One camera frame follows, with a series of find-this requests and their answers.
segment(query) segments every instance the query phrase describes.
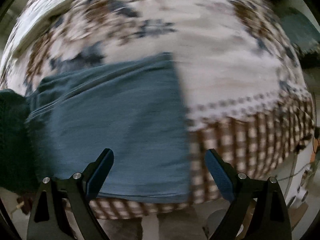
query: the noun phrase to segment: silver bolt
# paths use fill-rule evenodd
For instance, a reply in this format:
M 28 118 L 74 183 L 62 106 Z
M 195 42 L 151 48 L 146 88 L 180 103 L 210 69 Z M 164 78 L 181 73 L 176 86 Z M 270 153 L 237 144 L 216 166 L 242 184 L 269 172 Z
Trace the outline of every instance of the silver bolt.
M 270 177 L 269 180 L 271 183 L 277 183 L 277 179 L 275 177 Z
M 49 178 L 49 177 L 45 177 L 45 178 L 42 180 L 42 182 L 43 182 L 44 184 L 47 184 L 49 181 L 50 181 L 50 178 Z
M 240 173 L 238 174 L 238 177 L 239 177 L 239 179 L 246 179 L 246 178 L 247 178 L 247 175 L 246 175 L 245 173 L 243 173 L 243 172 L 240 172 Z
M 80 172 L 76 172 L 75 174 L 72 175 L 72 177 L 74 179 L 79 179 L 79 178 L 81 178 L 81 173 Z

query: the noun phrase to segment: cable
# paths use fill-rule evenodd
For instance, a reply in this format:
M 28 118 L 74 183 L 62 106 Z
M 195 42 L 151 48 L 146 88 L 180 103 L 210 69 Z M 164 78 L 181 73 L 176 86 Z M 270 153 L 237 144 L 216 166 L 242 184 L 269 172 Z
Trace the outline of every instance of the cable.
M 277 179 L 278 181 L 282 181 L 282 180 L 285 180 L 285 179 L 290 179 L 290 178 L 293 178 L 294 176 L 298 175 L 305 167 L 307 167 L 308 165 L 311 165 L 313 162 L 311 163 L 307 163 L 306 165 L 304 165 L 296 174 L 293 174 L 291 176 L 288 176 L 288 177 L 285 177 L 283 179 Z

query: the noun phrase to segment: blue garment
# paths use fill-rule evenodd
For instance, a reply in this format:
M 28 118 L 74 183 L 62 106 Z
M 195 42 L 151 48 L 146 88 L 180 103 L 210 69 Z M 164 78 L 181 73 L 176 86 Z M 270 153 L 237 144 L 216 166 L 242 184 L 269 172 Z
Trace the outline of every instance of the blue garment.
M 44 78 L 26 120 L 38 179 L 69 178 L 110 148 L 100 197 L 187 201 L 188 138 L 173 64 L 162 53 Z

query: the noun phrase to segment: folded t-shirt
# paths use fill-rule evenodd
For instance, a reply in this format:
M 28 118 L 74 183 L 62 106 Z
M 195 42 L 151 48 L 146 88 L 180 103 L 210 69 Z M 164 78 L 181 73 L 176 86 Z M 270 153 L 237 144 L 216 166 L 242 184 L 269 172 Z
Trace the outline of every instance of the folded t-shirt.
M 100 197 L 187 201 L 188 138 L 171 54 L 46 77 L 28 100 L 38 179 L 69 178 L 110 148 Z

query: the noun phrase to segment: floor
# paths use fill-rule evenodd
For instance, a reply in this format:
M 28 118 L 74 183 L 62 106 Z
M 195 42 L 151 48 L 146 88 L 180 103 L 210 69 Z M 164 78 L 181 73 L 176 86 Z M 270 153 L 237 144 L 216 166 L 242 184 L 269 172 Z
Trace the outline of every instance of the floor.
M 24 4 L 28 0 L 16 0 L 12 5 L 12 11 L 14 13 L 19 13 L 22 10 Z M 315 25 L 318 31 L 320 31 L 320 26 L 316 22 L 312 13 L 305 5 L 302 0 L 284 0 L 282 1 L 278 7 L 286 8 L 288 6 L 295 7 L 304 13 L 309 20 Z M 320 116 L 320 89 L 318 88 L 317 81 L 320 80 L 320 71 L 307 72 L 307 78 L 311 79 L 310 83 L 313 84 L 312 91 L 315 93 L 316 98 L 316 106 L 317 106 L 317 116 Z M 320 118 L 317 120 L 317 125 L 320 126 Z M 270 176 L 276 176 L 278 179 L 285 178 L 292 174 L 295 174 L 297 171 L 301 169 L 306 163 L 309 162 L 311 154 L 312 154 L 312 145 L 310 144 L 302 153 L 300 153 L 297 157 L 291 156 L 288 158 L 280 167 L 273 171 Z M 293 195 L 296 194 L 296 190 L 298 185 L 301 182 L 301 178 L 304 171 L 301 171 L 299 174 L 290 179 L 285 179 L 280 181 L 281 189 L 285 195 L 286 202 L 288 202 Z M 298 240 L 307 230 L 314 217 L 320 210 L 320 169 L 317 170 L 312 182 L 309 185 L 309 195 L 306 199 L 309 207 L 305 215 L 303 216 L 300 223 L 294 229 L 292 233 L 293 240 Z M 16 195 L 6 191 L 5 189 L 0 188 L 0 196 L 4 201 L 4 204 L 7 208 L 7 211 L 10 212 L 14 210 L 16 206 Z M 213 213 L 215 210 L 227 208 L 228 202 L 220 199 L 211 203 L 204 203 L 196 206 L 196 211 L 198 213 L 198 217 L 202 225 L 205 224 L 207 217 Z M 21 235 L 21 238 L 26 239 L 27 234 L 27 226 L 28 226 L 28 216 L 25 216 L 20 210 L 17 210 L 13 213 L 12 221 L 15 224 L 17 231 Z M 157 240 L 158 239 L 158 221 L 155 216 L 146 217 L 143 219 L 143 240 Z

